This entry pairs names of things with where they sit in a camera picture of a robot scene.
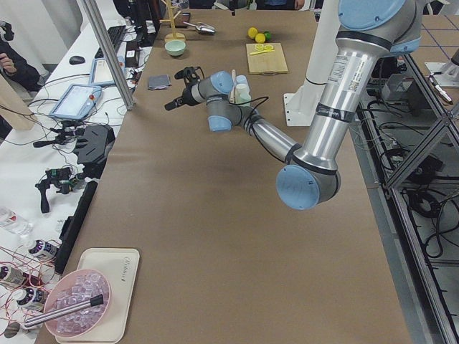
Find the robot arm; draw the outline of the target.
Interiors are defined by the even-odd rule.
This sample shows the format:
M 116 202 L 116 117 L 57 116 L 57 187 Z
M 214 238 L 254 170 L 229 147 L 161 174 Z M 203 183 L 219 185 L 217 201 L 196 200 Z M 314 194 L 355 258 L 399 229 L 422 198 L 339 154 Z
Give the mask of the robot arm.
M 361 94 L 379 59 L 418 48 L 424 7 L 423 1 L 324 3 L 319 25 L 336 26 L 337 53 L 303 143 L 295 142 L 246 102 L 230 102 L 234 83 L 225 71 L 204 79 L 193 77 L 190 67 L 178 72 L 177 77 L 185 81 L 186 87 L 165 108 L 204 103 L 211 131 L 244 128 L 284 162 L 276 178 L 280 199 L 292 209 L 311 209 L 338 192 L 341 177 L 336 155 Z

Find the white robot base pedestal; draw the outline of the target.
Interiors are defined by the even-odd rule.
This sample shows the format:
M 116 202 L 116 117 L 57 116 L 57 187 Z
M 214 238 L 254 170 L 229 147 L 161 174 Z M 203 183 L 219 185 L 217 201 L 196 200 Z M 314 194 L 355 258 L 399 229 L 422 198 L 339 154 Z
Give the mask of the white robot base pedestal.
M 338 5 L 338 0 L 324 1 L 304 83 L 295 93 L 284 94 L 288 126 L 309 126 L 315 115 L 338 52 L 335 43 L 340 27 Z

